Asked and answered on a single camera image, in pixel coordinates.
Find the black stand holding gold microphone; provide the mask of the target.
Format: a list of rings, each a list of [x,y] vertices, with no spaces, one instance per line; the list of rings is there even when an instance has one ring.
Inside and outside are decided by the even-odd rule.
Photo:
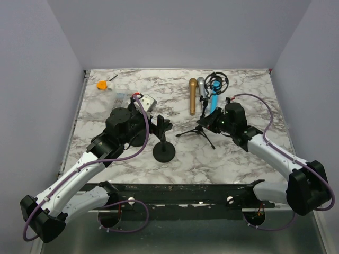
[[[139,132],[134,139],[130,142],[133,147],[142,147],[146,138],[146,132]]]

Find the gold microphone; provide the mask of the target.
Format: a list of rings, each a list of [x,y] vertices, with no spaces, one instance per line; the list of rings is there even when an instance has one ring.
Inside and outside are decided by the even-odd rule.
[[[191,78],[189,80],[189,106],[190,115],[195,115],[195,98],[196,98],[197,80]]]

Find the blue foam-head microphone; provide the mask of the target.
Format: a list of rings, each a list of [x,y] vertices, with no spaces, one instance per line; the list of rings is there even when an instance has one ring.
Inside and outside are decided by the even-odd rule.
[[[214,81],[212,83],[212,96],[210,100],[210,114],[213,113],[213,111],[217,108],[218,104],[218,94],[217,92],[220,90],[220,82]]]

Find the black round-base microphone stand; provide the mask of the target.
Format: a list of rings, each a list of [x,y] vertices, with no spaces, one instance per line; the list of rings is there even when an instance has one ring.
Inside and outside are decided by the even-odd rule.
[[[172,123],[169,123],[165,124],[163,127],[156,126],[154,128],[153,135],[160,140],[160,142],[153,147],[153,156],[158,162],[170,162],[176,154],[174,145],[166,140],[165,135],[165,132],[171,130],[172,127]]]

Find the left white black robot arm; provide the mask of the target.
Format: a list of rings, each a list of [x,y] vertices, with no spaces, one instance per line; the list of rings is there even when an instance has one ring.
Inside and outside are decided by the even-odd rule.
[[[36,196],[27,195],[20,201],[25,221],[23,239],[40,238],[44,243],[59,236],[68,221],[94,208],[114,208],[118,197],[98,186],[76,197],[77,192],[94,176],[114,162],[135,158],[145,149],[150,135],[161,139],[172,128],[161,115],[157,123],[143,109],[130,111],[119,107],[112,110],[102,133],[95,136],[86,151],[71,169]]]

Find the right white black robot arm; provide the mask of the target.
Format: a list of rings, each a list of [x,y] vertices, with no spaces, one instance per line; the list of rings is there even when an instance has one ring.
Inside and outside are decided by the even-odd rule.
[[[245,110],[239,103],[228,103],[224,109],[217,107],[197,123],[213,133],[227,133],[235,145],[264,160],[287,180],[283,184],[259,182],[244,193],[247,206],[270,201],[289,205],[297,214],[306,215],[331,199],[323,165],[279,149],[262,131],[248,125]]]

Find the silver mesh-head microphone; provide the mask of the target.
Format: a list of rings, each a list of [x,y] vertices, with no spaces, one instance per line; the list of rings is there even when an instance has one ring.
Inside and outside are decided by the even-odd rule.
[[[200,96],[203,98],[206,98],[206,89],[205,89],[205,83],[204,83],[204,78],[203,77],[198,77],[197,78],[197,85],[199,89]]]

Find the black tripod shock-mount stand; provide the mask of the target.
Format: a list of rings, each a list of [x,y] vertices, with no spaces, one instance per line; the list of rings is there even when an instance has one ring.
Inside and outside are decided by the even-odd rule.
[[[203,98],[200,96],[199,101],[202,104],[202,113],[200,116],[200,119],[206,116],[207,108],[209,107],[210,110],[210,100],[212,96],[212,83],[214,81],[219,81],[220,82],[220,90],[217,92],[218,96],[224,93],[229,86],[229,79],[226,74],[223,72],[212,72],[209,74],[205,79],[205,89],[206,89],[206,98]]]

